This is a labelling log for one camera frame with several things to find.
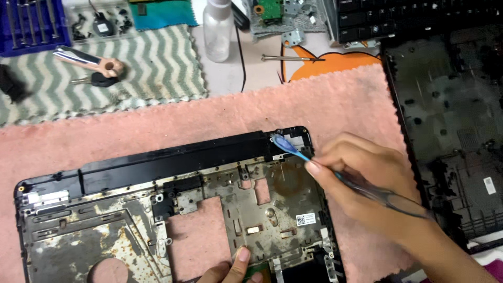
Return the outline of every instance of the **qr code sticker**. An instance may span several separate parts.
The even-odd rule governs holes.
[[[297,215],[297,226],[316,223],[316,214],[308,213]]]
[[[305,225],[306,224],[306,219],[304,216],[297,216],[297,226],[299,225]]]

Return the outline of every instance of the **shift key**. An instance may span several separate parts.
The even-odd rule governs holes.
[[[339,12],[348,12],[358,9],[360,0],[338,0],[338,2]]]
[[[366,21],[366,14],[364,12],[361,13],[353,13],[339,16],[339,26],[340,27],[348,27],[362,24]]]

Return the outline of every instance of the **green circuit board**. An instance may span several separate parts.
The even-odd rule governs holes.
[[[281,2],[280,0],[258,0],[258,4],[264,7],[264,12],[261,14],[262,20],[280,19]]]

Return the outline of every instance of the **zigzag pattern cloth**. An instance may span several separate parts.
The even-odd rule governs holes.
[[[187,25],[140,32],[137,37],[74,46],[125,65],[121,81],[108,88],[69,81],[93,71],[55,59],[52,51],[1,58],[31,93],[19,104],[0,99],[0,126],[136,109],[208,96]]]

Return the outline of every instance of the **white label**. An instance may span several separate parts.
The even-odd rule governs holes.
[[[494,187],[491,177],[484,178],[484,185],[488,194],[496,193],[496,188]]]
[[[314,213],[297,215],[297,226],[316,223],[316,215]]]
[[[106,32],[106,31],[108,31],[107,25],[106,24],[99,24],[98,25],[98,30],[100,32]]]

